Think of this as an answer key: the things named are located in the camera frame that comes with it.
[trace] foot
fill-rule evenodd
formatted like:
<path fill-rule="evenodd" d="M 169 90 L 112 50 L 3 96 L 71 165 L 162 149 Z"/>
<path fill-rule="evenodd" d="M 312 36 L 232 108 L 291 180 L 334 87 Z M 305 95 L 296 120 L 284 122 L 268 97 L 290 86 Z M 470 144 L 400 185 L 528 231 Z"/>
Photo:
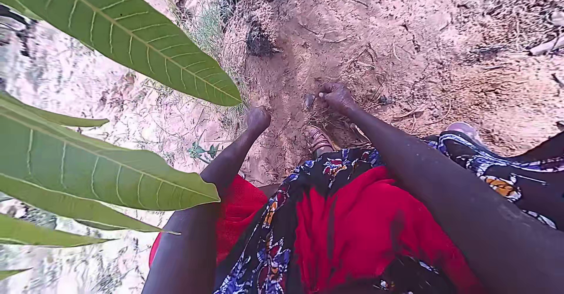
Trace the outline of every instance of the foot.
<path fill-rule="evenodd" d="M 313 125 L 304 125 L 302 134 L 306 137 L 307 145 L 313 153 L 314 159 L 317 159 L 323 153 L 335 151 L 331 140 L 320 128 Z"/>
<path fill-rule="evenodd" d="M 476 130 L 476 128 L 465 122 L 462 121 L 453 122 L 452 124 L 448 125 L 446 130 L 462 132 L 466 134 L 474 142 L 476 142 L 476 144 L 483 146 L 482 142 L 480 141 L 480 136 L 478 135 L 478 131 Z"/>

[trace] african print fabric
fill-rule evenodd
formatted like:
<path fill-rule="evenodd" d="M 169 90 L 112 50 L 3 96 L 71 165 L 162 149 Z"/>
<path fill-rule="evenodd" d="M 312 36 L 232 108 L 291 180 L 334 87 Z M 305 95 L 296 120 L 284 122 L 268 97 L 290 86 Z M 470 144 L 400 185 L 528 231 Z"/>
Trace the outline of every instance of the african print fabric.
<path fill-rule="evenodd" d="M 500 157 L 460 132 L 423 139 L 461 167 L 488 183 L 540 222 L 559 229 L 564 182 L 562 134 L 516 157 Z M 297 166 L 258 211 L 216 270 L 215 293 L 303 293 L 299 254 L 294 253 L 297 205 L 308 191 L 329 199 L 373 168 L 384 166 L 376 149 L 343 149 Z M 455 292 L 445 273 L 429 262 L 398 255 L 370 284 L 394 293 Z"/>

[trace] dirt ground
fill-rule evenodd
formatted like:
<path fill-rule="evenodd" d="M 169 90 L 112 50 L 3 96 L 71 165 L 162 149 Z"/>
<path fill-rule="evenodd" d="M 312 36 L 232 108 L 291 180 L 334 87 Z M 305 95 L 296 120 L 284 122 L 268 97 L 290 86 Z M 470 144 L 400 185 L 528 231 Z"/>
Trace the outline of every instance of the dirt ground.
<path fill-rule="evenodd" d="M 308 154 L 306 123 L 357 143 L 344 117 L 319 103 L 304 109 L 327 81 L 347 83 L 363 108 L 414 135 L 465 121 L 500 155 L 531 149 L 559 132 L 564 58 L 526 51 L 559 33 L 547 16 L 563 2 L 240 0 L 220 62 L 249 80 L 251 105 L 273 113 L 245 171 L 264 183 L 288 174 Z M 257 24 L 271 55 L 250 55 Z"/>
<path fill-rule="evenodd" d="M 174 18 L 166 0 L 146 1 Z M 212 0 L 173 1 L 186 15 L 197 17 L 201 3 Z M 557 122 L 564 121 L 564 52 L 527 52 L 564 29 L 548 17 L 564 11 L 564 0 L 229 4 L 234 11 L 224 16 L 213 54 L 237 77 L 249 105 L 265 105 L 273 114 L 241 170 L 257 186 L 280 182 L 308 156 L 300 132 L 304 124 L 324 127 L 340 146 L 361 144 L 346 118 L 319 102 L 305 107 L 306 95 L 328 81 L 348 84 L 363 108 L 413 135 L 438 134 L 452 122 L 468 122 L 493 152 L 504 156 L 523 153 L 556 135 Z M 199 137 L 205 148 L 225 146 L 244 130 L 242 110 L 226 111 L 163 88 L 43 22 L 30 39 L 31 57 L 21 56 L 19 49 L 18 44 L 0 46 L 5 60 L 0 74 L 12 95 L 58 113 L 107 117 L 109 124 L 84 134 L 150 149 L 176 169 L 199 172 L 205 167 L 186 150 Z M 2 204 L 0 211 L 12 206 Z M 125 212 L 156 225 L 170 216 Z M 69 220 L 58 221 L 60 228 L 92 233 Z M 0 293 L 54 293 L 69 284 L 81 293 L 140 292 L 154 234 L 102 235 L 121 239 L 33 255 L 27 254 L 31 248 L 0 248 L 0 256 L 10 255 L 8 267 L 21 267 L 22 262 L 56 267 L 14 276 Z"/>

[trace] brown sandal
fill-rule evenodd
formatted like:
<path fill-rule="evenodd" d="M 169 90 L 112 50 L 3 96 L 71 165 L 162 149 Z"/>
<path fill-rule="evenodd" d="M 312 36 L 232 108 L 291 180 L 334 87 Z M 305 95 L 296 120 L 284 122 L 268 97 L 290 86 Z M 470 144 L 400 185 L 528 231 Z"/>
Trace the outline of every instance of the brown sandal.
<path fill-rule="evenodd" d="M 304 125 L 302 127 L 302 134 L 306 136 L 308 142 L 310 142 L 309 139 L 312 138 L 311 143 L 308 143 L 309 149 L 311 150 L 312 153 L 314 153 L 315 151 L 317 151 L 322 147 L 330 147 L 332 151 L 340 149 L 339 146 L 337 146 L 331 140 L 331 138 L 327 135 L 327 133 L 325 133 L 323 130 L 321 130 L 320 128 L 314 125 L 310 125 L 310 124 Z"/>

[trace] leaf midrib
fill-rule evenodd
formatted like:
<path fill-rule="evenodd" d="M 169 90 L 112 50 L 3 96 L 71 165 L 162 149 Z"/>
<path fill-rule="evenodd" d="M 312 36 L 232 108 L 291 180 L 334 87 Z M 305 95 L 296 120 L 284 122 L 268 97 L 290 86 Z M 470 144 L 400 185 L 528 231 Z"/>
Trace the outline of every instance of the leaf midrib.
<path fill-rule="evenodd" d="M 84 148 L 84 147 L 81 147 L 81 146 L 77 146 L 77 145 L 75 145 L 74 143 L 69 142 L 69 141 L 67 141 L 67 140 L 65 140 L 65 139 L 63 139 L 63 138 L 60 138 L 60 137 L 58 137 L 57 135 L 55 135 L 55 134 L 53 134 L 53 133 L 51 133 L 51 132 L 46 132 L 46 130 L 44 130 L 44 129 L 41 129 L 41 128 L 32 126 L 32 125 L 30 125 L 30 124 L 27 124 L 27 123 L 21 121 L 21 120 L 17 120 L 17 119 L 15 119 L 15 118 L 12 118 L 12 117 L 6 115 L 4 112 L 0 112 L 0 115 L 1 115 L 1 116 L 4 116 L 4 117 L 6 117 L 6 118 L 8 118 L 8 119 L 10 119 L 10 120 L 12 120 L 12 121 L 15 121 L 15 122 L 17 122 L 17 123 L 19 123 L 19 124 L 25 125 L 26 127 L 30 128 L 30 129 L 32 129 L 32 130 L 39 131 L 39 132 L 43 132 L 44 134 L 48 134 L 49 136 L 51 136 L 51 137 L 53 137 L 53 138 L 55 138 L 55 139 L 58 139 L 58 140 L 60 140 L 61 142 L 66 143 L 67 145 L 70 145 L 70 146 L 73 146 L 73 147 L 75 147 L 75 148 L 84 150 L 84 151 L 86 151 L 86 152 L 88 152 L 88 153 L 91 153 L 91 154 L 93 154 L 93 155 L 95 155 L 95 156 L 102 156 L 102 157 L 105 158 L 106 160 L 111 161 L 111 162 L 114 162 L 114 163 L 116 163 L 116 164 L 118 164 L 118 165 L 120 165 L 120 166 L 122 166 L 122 167 L 128 168 L 128 169 L 130 169 L 130 170 L 132 170 L 132 171 L 134 171 L 134 172 L 137 172 L 137 173 L 144 174 L 144 175 L 147 175 L 147 176 L 149 176 L 149 177 L 152 177 L 152 178 L 156 179 L 157 181 L 160 181 L 160 182 L 163 182 L 163 183 L 167 183 L 167 184 L 170 184 L 170 185 L 172 185 L 172 186 L 179 187 L 180 189 L 185 189 L 185 190 L 187 190 L 187 191 L 189 191 L 189 192 L 193 192 L 193 193 L 196 193 L 196 194 L 198 194 L 198 195 L 202 195 L 202 196 L 205 196 L 205 197 L 208 197 L 208 198 L 211 198 L 211 199 L 213 198 L 212 196 L 205 195 L 205 194 L 203 194 L 203 193 L 201 193 L 201 192 L 199 192 L 199 191 L 195 191 L 195 190 L 193 190 L 193 189 L 189 189 L 189 188 L 187 188 L 187 187 L 180 186 L 180 185 L 178 185 L 178 184 L 169 182 L 169 181 L 167 181 L 167 180 L 165 180 L 165 179 L 161 179 L 161 178 L 159 178 L 159 177 L 157 177 L 157 176 L 155 176 L 155 175 L 146 173 L 146 172 L 144 172 L 144 171 L 142 171 L 142 170 L 135 169 L 135 168 L 133 168 L 133 167 L 130 167 L 130 166 L 127 165 L 127 164 L 123 164 L 123 163 L 121 163 L 121 162 L 118 162 L 118 161 L 116 161 L 116 160 L 113 160 L 113 159 L 111 159 L 111 158 L 109 158 L 109 157 L 107 157 L 107 156 L 105 156 L 105 155 L 103 155 L 103 154 L 95 153 L 95 152 L 90 151 L 90 150 L 87 149 L 87 148 Z"/>
<path fill-rule="evenodd" d="M 69 193 L 67 193 L 67 192 L 61 192 L 61 191 L 56 191 L 56 190 L 53 190 L 53 189 L 48 189 L 48 188 L 43 187 L 43 186 L 40 186 L 40 185 L 38 185 L 38 184 L 35 184 L 35 183 L 32 183 L 32 182 L 26 181 L 26 180 L 21 179 L 21 178 L 17 178 L 17 177 L 13 177 L 13 176 L 7 175 L 7 174 L 4 174 L 4 173 L 2 173 L 2 172 L 0 172 L 0 176 L 3 176 L 3 177 L 6 177 L 6 178 L 9 178 L 9 179 L 12 179 L 12 180 L 17 181 L 17 182 L 24 183 L 24 184 L 27 184 L 27 185 L 31 185 L 31 186 L 37 187 L 38 189 L 42 189 L 42 190 L 44 190 L 44 191 L 50 191 L 50 192 L 54 192 L 54 193 L 57 193 L 57 194 L 67 195 L 67 196 L 70 196 L 70 197 L 73 197 L 73 198 L 78 198 L 78 199 L 83 199 L 83 200 L 90 200 L 90 201 L 95 201 L 95 202 L 97 202 L 97 203 L 100 203 L 99 200 L 90 199 L 90 198 L 85 198 L 85 197 L 79 197 L 79 196 L 74 196 L 74 195 L 71 195 L 71 194 L 69 194 Z M 88 222 L 93 222 L 93 223 L 100 224 L 100 225 L 106 225 L 106 226 L 112 226 L 112 227 L 119 227 L 119 228 L 124 228 L 124 229 L 130 229 L 129 227 L 122 227 L 122 226 L 110 225 L 110 224 L 105 224 L 105 223 L 103 223 L 103 222 L 98 222 L 98 221 L 93 221 L 93 220 L 88 220 L 88 219 L 80 219 L 80 220 L 88 221 Z"/>
<path fill-rule="evenodd" d="M 202 82 L 206 83 L 207 85 L 214 87 L 216 90 L 219 90 L 220 93 L 225 94 L 233 99 L 235 99 L 238 102 L 241 102 L 241 100 L 237 99 L 236 97 L 230 95 L 229 93 L 226 93 L 225 91 L 223 91 L 221 88 L 217 88 L 215 87 L 214 84 L 210 83 L 207 80 L 204 80 L 203 78 L 201 78 L 199 75 L 194 74 L 192 71 L 186 69 L 185 67 L 181 66 L 180 64 L 178 64 L 175 60 L 173 60 L 172 58 L 166 56 L 165 54 L 163 54 L 162 52 L 160 52 L 158 49 L 156 49 L 155 47 L 153 47 L 151 44 L 146 43 L 143 39 L 139 38 L 137 35 L 135 35 L 132 31 L 130 31 L 128 28 L 125 28 L 123 25 L 121 25 L 119 22 L 116 22 L 116 20 L 114 20 L 113 18 L 109 17 L 107 14 L 105 14 L 101 9 L 93 6 L 92 4 L 90 4 L 90 2 L 88 2 L 87 0 L 80 0 L 82 3 L 86 4 L 90 9 L 92 9 L 95 13 L 102 15 L 106 20 L 108 20 L 111 24 L 114 24 L 116 26 L 118 26 L 120 29 L 122 29 L 125 33 L 127 33 L 128 35 L 130 35 L 131 37 L 135 38 L 137 41 L 141 42 L 142 44 L 144 44 L 145 46 L 147 46 L 148 48 L 151 48 L 154 52 L 157 52 L 159 55 L 161 55 L 163 58 L 165 58 L 167 61 L 175 64 L 176 66 L 178 66 L 180 68 L 180 70 L 184 70 L 185 72 L 188 72 L 189 74 L 192 74 L 194 77 L 197 77 L 199 80 L 201 80 Z"/>

